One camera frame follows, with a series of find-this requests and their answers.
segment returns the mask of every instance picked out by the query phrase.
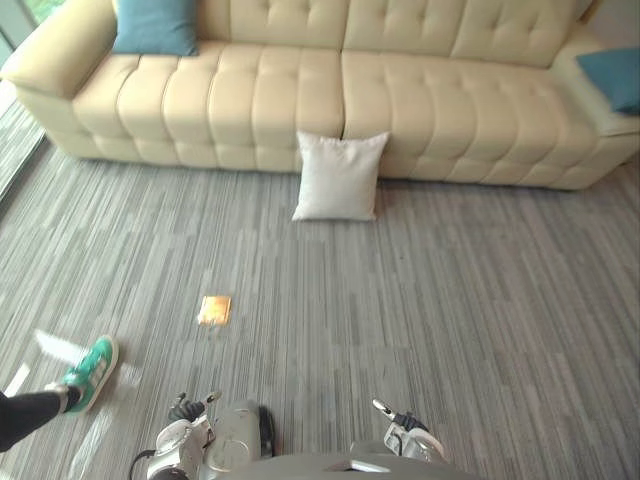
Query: tufted seat cushion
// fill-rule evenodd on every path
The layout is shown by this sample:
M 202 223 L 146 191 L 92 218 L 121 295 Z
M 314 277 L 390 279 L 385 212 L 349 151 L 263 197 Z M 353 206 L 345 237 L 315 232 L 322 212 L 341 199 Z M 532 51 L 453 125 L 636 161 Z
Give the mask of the tufted seat cushion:
M 546 70 L 353 51 L 342 66 L 345 138 L 391 132 L 382 176 L 548 185 L 598 142 Z
M 341 135 L 339 52 L 214 41 L 199 49 L 107 56 L 73 100 L 83 130 L 74 134 L 130 161 L 277 171 L 299 170 L 296 130 Z

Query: black pants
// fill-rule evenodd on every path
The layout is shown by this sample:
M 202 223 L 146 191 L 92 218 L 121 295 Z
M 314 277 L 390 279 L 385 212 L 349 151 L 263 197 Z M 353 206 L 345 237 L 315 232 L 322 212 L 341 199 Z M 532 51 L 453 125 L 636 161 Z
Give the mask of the black pants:
M 6 452 L 60 411 L 56 392 L 26 393 L 7 398 L 0 392 L 0 452 Z

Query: white pillow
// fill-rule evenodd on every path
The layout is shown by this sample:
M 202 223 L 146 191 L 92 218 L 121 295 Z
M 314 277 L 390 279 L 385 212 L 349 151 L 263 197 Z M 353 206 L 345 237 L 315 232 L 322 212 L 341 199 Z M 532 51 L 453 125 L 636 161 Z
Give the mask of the white pillow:
M 302 176 L 293 220 L 375 220 L 378 163 L 388 138 L 388 132 L 365 140 L 298 132 Z

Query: floor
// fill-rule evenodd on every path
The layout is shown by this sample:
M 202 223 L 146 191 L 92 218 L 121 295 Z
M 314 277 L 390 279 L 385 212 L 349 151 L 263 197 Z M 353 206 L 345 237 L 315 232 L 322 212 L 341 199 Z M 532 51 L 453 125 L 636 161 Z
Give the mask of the floor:
M 176 393 L 220 389 L 214 414 L 272 410 L 281 453 L 381 438 L 378 397 L 467 472 L 636 479 L 639 189 L 637 162 L 577 193 L 383 182 L 375 223 L 292 223 L 296 176 L 41 145 L 0 206 L 0 387 L 41 388 L 104 332 L 121 363 L 0 478 L 125 478 Z M 205 294 L 233 298 L 217 335 Z
M 44 130 L 16 101 L 15 90 L 0 82 L 0 202 L 44 140 Z

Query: sofa backrest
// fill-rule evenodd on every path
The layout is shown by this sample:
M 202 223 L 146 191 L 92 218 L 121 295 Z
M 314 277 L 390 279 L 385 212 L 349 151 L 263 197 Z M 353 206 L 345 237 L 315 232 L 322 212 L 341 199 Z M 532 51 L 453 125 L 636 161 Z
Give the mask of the sofa backrest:
M 334 49 L 344 42 L 349 0 L 198 2 L 199 38 Z
M 198 0 L 198 36 L 548 66 L 575 0 Z
M 575 0 L 350 0 L 344 48 L 548 66 Z

